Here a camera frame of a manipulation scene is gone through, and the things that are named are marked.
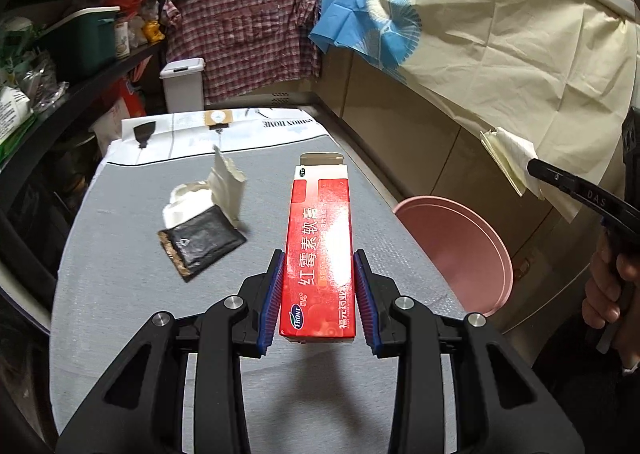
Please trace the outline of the person's right hand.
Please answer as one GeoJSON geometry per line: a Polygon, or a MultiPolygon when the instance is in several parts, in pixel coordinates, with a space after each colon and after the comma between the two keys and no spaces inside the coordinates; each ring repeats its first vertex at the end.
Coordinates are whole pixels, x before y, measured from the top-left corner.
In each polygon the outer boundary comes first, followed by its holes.
{"type": "Polygon", "coordinates": [[[603,231],[590,259],[591,278],[582,300],[582,317],[600,330],[606,324],[620,324],[611,346],[620,355],[625,370],[639,367],[639,260],[616,255],[603,231]],[[626,310],[620,305],[623,287],[634,286],[634,299],[626,310]]]}

